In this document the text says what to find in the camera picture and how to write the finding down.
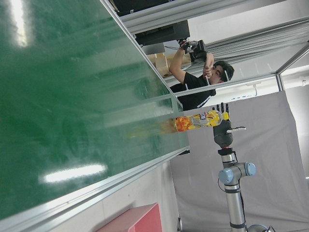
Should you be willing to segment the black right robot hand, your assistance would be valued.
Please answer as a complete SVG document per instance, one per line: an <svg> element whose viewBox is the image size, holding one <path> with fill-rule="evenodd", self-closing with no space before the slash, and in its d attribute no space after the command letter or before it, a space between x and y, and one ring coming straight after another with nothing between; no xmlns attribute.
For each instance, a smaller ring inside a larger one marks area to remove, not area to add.
<svg viewBox="0 0 309 232"><path fill-rule="evenodd" d="M223 102L221 103L221 110L220 110L218 104L216 106L217 106L217 110L220 113L227 113L227 116L228 116L228 119L223 119L218 126L213 127L214 141L221 148L224 148L224 147L228 147L232 144L232 142L233 142L232 132L246 130L246 127L245 126L239 126L239 127L233 128L231 126L231 121L229 119L228 103L225 104L225 110L224 110L224 103Z"/></svg>

